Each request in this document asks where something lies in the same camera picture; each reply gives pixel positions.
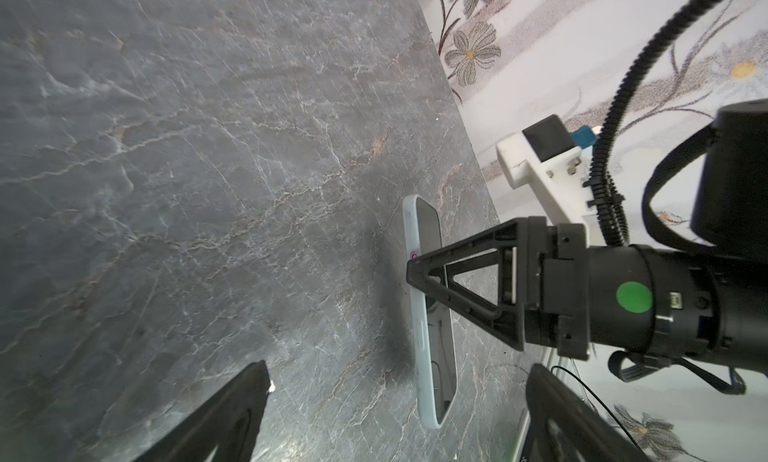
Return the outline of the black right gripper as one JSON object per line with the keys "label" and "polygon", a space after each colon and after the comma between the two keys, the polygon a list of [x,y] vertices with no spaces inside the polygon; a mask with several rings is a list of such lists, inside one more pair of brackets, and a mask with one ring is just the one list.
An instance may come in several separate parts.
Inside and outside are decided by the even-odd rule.
{"label": "black right gripper", "polygon": [[[529,343],[586,360],[587,250],[581,223],[515,218],[410,260],[406,281],[517,351]],[[490,268],[496,289],[488,298],[465,278]]]}

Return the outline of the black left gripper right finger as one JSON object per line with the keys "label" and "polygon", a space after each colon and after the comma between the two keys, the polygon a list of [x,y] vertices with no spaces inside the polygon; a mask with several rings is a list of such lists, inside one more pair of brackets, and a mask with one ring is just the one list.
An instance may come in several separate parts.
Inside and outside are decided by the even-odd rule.
{"label": "black left gripper right finger", "polygon": [[526,402],[530,414],[526,461],[648,459],[541,364],[531,368]]}

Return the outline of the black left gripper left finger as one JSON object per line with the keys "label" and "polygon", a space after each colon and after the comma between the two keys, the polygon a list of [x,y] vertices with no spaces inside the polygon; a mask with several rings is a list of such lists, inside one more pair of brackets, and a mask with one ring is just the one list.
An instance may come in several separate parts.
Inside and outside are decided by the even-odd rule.
{"label": "black left gripper left finger", "polygon": [[137,459],[249,461],[271,387],[265,361],[247,365]]}

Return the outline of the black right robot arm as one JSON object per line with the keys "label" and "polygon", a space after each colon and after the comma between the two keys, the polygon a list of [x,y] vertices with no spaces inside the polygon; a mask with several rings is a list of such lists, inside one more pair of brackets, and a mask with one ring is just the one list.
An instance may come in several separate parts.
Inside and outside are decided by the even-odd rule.
{"label": "black right robot arm", "polygon": [[654,246],[592,246],[584,225],[515,218],[407,266],[407,282],[510,347],[587,359],[609,345],[610,371],[634,381],[679,365],[742,394],[741,370],[767,370],[767,104],[731,104],[676,147],[642,201],[705,161],[680,237],[648,206]]}

